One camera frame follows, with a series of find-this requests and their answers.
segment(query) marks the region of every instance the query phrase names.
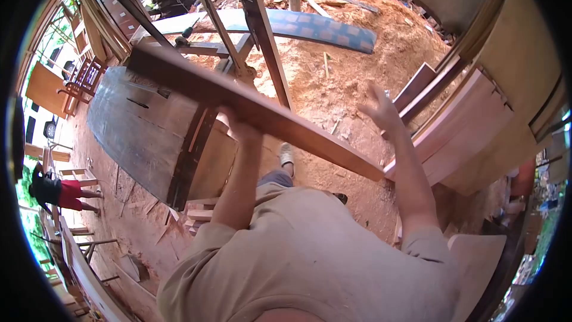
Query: beige shirt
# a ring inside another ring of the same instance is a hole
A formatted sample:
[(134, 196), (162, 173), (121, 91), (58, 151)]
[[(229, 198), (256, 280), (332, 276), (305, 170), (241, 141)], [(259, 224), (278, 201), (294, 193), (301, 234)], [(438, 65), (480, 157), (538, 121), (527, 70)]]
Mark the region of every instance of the beige shirt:
[(294, 308), (324, 321), (451, 319), (458, 286), (437, 227), (390, 247), (320, 190), (257, 188), (248, 230), (209, 223), (161, 282), (166, 321), (253, 321)]

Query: person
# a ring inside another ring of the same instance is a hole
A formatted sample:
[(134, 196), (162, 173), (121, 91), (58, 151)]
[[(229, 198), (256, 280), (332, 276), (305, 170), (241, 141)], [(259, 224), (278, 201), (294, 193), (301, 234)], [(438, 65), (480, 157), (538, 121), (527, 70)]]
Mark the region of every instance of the person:
[(162, 279), (166, 321), (448, 321), (458, 271), (439, 228), (435, 200), (410, 133), (384, 91), (360, 106), (387, 131), (397, 160), (395, 195), (401, 251), (354, 221), (339, 199), (293, 186), (294, 161), (257, 182), (262, 134), (221, 108), (239, 141), (212, 220)]
[(80, 182), (76, 180), (52, 179), (52, 174), (44, 174), (40, 162), (36, 164), (32, 171), (32, 183), (28, 186), (28, 193), (38, 201), (38, 204), (52, 215), (46, 203), (57, 205), (61, 208), (73, 209), (77, 211), (91, 210), (100, 214), (100, 210), (95, 206), (84, 203), (77, 198), (103, 198), (100, 191), (93, 192), (81, 189)]

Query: hand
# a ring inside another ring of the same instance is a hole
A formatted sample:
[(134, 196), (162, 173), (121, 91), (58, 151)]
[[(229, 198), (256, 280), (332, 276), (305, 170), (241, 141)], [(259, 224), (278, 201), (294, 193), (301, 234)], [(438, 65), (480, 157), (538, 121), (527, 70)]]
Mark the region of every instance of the hand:
[(379, 86), (372, 84), (368, 87), (369, 95), (378, 102), (378, 107), (375, 109), (370, 106), (361, 104), (357, 107), (358, 110), (368, 115), (375, 123), (376, 126), (382, 130), (387, 131), (390, 135), (398, 129), (404, 129), (403, 121), (399, 117), (399, 113), (395, 108), (393, 102), (386, 97), (384, 90)]
[(234, 114), (234, 111), (229, 107), (219, 107), (218, 111), (228, 118), (228, 125), (231, 129), (233, 136), (242, 144), (245, 145), (262, 145), (262, 136), (258, 130), (252, 128), (244, 122), (241, 122)]

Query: sandal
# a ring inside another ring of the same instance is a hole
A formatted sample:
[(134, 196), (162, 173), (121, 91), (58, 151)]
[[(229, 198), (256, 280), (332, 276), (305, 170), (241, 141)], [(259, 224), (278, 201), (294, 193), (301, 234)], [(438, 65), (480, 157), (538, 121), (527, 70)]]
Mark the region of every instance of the sandal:
[[(291, 163), (292, 166), (294, 165), (294, 153), (292, 152), (292, 145), (288, 142), (284, 142), (280, 145), (280, 153), (279, 153), (279, 157), (280, 157), (280, 167), (284, 167), (284, 165), (286, 163)], [(293, 173), (291, 178), (294, 178), (294, 175), (296, 174), (296, 168), (293, 168)]]

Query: gray shorts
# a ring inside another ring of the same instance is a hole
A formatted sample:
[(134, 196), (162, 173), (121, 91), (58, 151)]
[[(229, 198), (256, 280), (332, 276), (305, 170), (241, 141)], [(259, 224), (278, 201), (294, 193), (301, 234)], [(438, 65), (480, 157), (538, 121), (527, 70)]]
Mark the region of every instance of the gray shorts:
[(285, 188), (291, 188), (294, 186), (294, 182), (292, 182), (292, 177), (282, 169), (272, 170), (269, 173), (265, 174), (261, 179), (258, 180), (256, 186), (261, 186), (262, 184), (266, 183), (278, 183)]

